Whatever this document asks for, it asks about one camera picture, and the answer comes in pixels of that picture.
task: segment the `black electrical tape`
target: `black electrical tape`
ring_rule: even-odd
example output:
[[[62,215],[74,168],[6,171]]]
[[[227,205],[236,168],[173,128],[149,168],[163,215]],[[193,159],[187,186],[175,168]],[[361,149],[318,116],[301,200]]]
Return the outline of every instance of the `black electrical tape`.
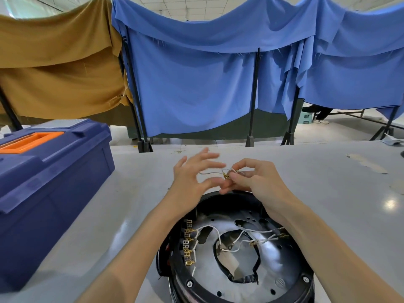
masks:
[[[247,238],[249,238],[250,240],[252,240],[252,238],[250,237],[249,234],[247,234],[246,232],[244,232],[244,234],[247,236]],[[257,259],[257,261],[256,261],[256,263],[255,263],[255,265],[254,265],[254,267],[252,268],[252,272],[253,272],[254,274],[250,274],[250,275],[247,275],[247,276],[243,276],[242,278],[239,278],[239,279],[235,280],[235,279],[234,279],[234,276],[230,273],[230,271],[229,271],[225,266],[223,266],[222,263],[220,262],[220,260],[217,258],[216,245],[217,245],[217,242],[218,242],[218,241],[219,241],[219,239],[217,239],[217,240],[215,241],[214,245],[213,245],[213,254],[215,255],[215,260],[216,260],[217,264],[219,265],[220,270],[222,270],[222,272],[227,276],[227,278],[228,278],[230,281],[234,282],[234,283],[247,284],[247,283],[255,283],[255,282],[256,282],[257,285],[258,285],[258,274],[256,273],[256,271],[257,271],[259,265],[261,264],[261,257],[260,257],[260,254],[259,254],[259,250],[258,250],[257,245],[254,245],[255,252],[256,252],[256,254],[258,255],[258,259]]]

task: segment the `person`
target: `person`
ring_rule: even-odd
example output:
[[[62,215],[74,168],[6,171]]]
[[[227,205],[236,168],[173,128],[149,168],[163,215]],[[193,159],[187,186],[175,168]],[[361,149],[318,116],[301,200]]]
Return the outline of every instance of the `person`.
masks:
[[[330,122],[324,119],[332,112],[332,108],[312,104],[311,106],[303,107],[302,112],[316,113],[316,117],[313,119],[313,123],[329,124]]]
[[[134,303],[154,256],[174,224],[191,211],[210,188],[219,192],[251,191],[270,217],[282,224],[299,245],[332,303],[404,303],[404,299],[372,271],[343,240],[286,187],[272,162],[244,158],[232,168],[253,168],[230,179],[197,174],[224,168],[203,149],[174,166],[174,181],[161,202],[104,271],[83,292],[78,303]]]

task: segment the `forearm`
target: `forearm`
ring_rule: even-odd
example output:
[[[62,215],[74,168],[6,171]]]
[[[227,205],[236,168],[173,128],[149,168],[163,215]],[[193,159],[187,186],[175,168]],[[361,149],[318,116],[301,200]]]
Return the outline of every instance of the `forearm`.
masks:
[[[134,303],[157,250],[175,222],[160,203],[77,303]]]
[[[404,302],[319,216],[296,203],[284,226],[332,303]]]

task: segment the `orange handle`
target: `orange handle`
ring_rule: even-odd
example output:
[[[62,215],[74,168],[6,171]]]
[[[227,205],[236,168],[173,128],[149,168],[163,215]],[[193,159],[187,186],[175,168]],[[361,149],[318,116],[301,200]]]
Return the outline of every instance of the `orange handle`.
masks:
[[[0,145],[0,154],[21,154],[31,150],[64,132],[36,132]]]

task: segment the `white shoe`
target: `white shoe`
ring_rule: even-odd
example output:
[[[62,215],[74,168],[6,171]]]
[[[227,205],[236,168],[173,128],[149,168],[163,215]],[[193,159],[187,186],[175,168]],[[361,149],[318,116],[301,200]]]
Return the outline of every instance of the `white shoe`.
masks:
[[[330,124],[330,122],[328,122],[327,120],[317,120],[314,119],[313,123],[318,123],[318,124]]]

